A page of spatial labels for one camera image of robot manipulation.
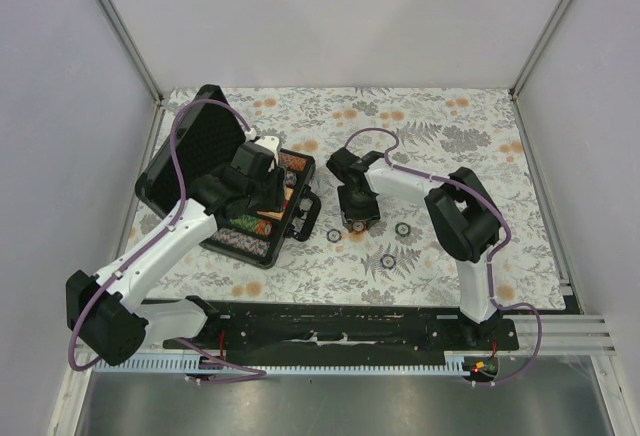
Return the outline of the blue poker chip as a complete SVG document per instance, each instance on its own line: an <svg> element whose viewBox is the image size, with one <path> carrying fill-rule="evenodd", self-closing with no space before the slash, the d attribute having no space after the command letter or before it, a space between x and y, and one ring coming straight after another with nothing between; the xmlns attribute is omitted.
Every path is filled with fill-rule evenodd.
<svg viewBox="0 0 640 436"><path fill-rule="evenodd" d="M341 232L337 229L331 229L327 232L327 240L336 243L341 240Z"/></svg>
<svg viewBox="0 0 640 436"><path fill-rule="evenodd" d="M393 269L396 265L396 260L392 255L385 254L381 257L380 263L385 269Z"/></svg>

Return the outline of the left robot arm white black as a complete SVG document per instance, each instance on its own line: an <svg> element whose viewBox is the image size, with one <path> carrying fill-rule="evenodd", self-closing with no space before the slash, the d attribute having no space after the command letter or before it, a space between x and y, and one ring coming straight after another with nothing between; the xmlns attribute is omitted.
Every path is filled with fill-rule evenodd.
<svg viewBox="0 0 640 436"><path fill-rule="evenodd" d="M143 301L156 283L192 248L223 224L252 210L284 206L281 142L263 136L241 144L232 160L192 181L181 182L180 198L165 219L132 250L92 275L82 270L65 284L66 319L72 332L68 362L77 341L98 359L117 366L146 343L185 337L198 348L219 340L220 324L192 299L152 308Z"/></svg>

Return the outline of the red poker chip stack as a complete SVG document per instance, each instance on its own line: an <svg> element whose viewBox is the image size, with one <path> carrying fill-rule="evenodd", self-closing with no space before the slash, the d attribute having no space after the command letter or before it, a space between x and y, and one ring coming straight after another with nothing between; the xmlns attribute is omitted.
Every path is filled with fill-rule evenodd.
<svg viewBox="0 0 640 436"><path fill-rule="evenodd" d="M366 230L366 224L362 221L355 221L351 225L350 233L353 235L360 235Z"/></svg>

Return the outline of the green poker chip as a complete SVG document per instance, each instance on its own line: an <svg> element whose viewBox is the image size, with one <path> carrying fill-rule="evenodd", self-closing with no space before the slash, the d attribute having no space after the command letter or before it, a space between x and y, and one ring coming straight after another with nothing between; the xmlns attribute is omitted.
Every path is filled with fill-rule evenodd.
<svg viewBox="0 0 640 436"><path fill-rule="evenodd" d="M404 222L399 222L395 226L395 233L398 236L406 237L411 234L411 226Z"/></svg>

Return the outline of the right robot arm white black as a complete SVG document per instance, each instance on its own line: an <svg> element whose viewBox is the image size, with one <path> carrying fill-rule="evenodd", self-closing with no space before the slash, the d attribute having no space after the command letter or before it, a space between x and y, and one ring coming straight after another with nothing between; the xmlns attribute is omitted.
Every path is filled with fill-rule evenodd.
<svg viewBox="0 0 640 436"><path fill-rule="evenodd" d="M504 219L476 174L461 167L448 177L428 175L392 165L381 152L358 157L345 147L329 157L327 168L341 182L340 212L351 232L367 231L380 221L380 196L427 210L441 248L456 262L459 340L473 350L489 343L501 319L493 301L491 259Z"/></svg>

